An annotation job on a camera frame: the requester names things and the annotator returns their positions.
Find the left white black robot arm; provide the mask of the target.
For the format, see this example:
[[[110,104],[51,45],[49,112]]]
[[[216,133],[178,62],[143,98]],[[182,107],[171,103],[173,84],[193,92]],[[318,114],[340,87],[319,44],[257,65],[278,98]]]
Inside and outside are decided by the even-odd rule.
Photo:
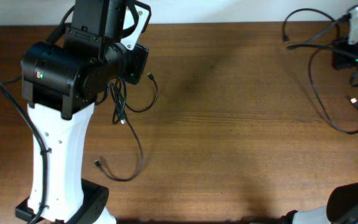
[[[21,61],[23,111],[34,138],[32,191],[15,209],[29,223],[115,223],[108,188],[81,176],[87,127],[112,80],[139,82],[138,43],[152,11],[140,1],[77,1]]]

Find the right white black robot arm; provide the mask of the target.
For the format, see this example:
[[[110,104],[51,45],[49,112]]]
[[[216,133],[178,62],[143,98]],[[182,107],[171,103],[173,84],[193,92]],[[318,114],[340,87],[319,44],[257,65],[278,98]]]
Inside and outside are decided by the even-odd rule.
[[[332,45],[294,44],[289,49],[300,47],[314,48],[318,52],[333,52],[335,69],[358,67],[358,41],[337,40]],[[350,83],[358,87],[351,78]],[[326,205],[309,211],[293,210],[281,217],[281,223],[358,223],[358,182],[336,187],[329,196]]]

